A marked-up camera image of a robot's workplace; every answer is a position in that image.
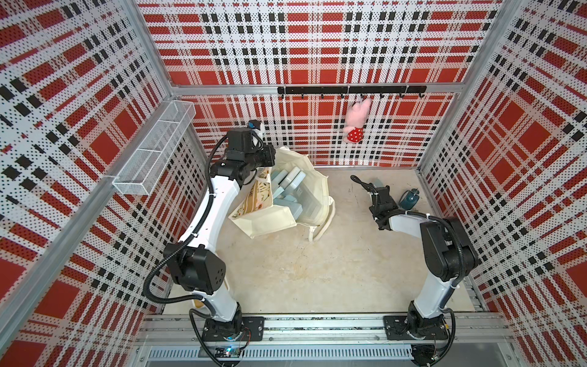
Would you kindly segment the cream floral canvas bag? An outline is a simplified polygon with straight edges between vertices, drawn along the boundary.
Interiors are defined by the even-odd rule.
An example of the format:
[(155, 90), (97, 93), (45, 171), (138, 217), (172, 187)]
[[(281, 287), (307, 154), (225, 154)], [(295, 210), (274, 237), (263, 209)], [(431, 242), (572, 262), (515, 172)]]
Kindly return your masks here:
[[(294, 166), (298, 166), (303, 173), (286, 190), (280, 187), (273, 194), (271, 174), (277, 170), (290, 170)], [(322, 197), (323, 219), (318, 226), (297, 222), (302, 206), (293, 193), (301, 185), (312, 190), (317, 197)], [(252, 239), (298, 225), (306, 226), (309, 229), (308, 241), (314, 243), (330, 227), (335, 213), (336, 204), (330, 196), (328, 177), (321, 174), (304, 154), (281, 147), (276, 151), (275, 166), (260, 172), (249, 194), (229, 215), (229, 219)]]

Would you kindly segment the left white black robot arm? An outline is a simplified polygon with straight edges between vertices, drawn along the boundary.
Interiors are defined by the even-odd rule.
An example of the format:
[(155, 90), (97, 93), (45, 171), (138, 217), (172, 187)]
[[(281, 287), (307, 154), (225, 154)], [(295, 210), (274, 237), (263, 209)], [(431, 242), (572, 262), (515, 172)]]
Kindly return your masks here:
[[(204, 165), (207, 192), (190, 227), (177, 243), (164, 248), (164, 257), (147, 275), (142, 294), (156, 304), (199, 301), (208, 310), (191, 311), (205, 320), (205, 326), (226, 340), (242, 336), (246, 327), (242, 309), (224, 285), (226, 263), (217, 254), (220, 229), (232, 202), (249, 183), (249, 175), (275, 165), (275, 147), (264, 141), (264, 123), (229, 130), (216, 143)], [(168, 270), (174, 284), (187, 293), (163, 298), (151, 291), (154, 277)]]

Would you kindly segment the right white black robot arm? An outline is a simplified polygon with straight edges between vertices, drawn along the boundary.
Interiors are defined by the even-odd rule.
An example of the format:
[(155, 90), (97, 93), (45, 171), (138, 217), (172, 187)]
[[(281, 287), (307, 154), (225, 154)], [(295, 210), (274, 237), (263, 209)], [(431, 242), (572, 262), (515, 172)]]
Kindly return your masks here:
[(376, 187), (355, 175), (350, 179), (371, 196), (369, 208), (380, 230), (403, 232), (419, 239), (428, 270), (419, 295), (410, 302), (405, 326), (398, 330), (414, 339), (440, 334), (454, 291), (479, 264), (477, 252), (457, 218), (440, 218), (401, 208), (390, 188)]

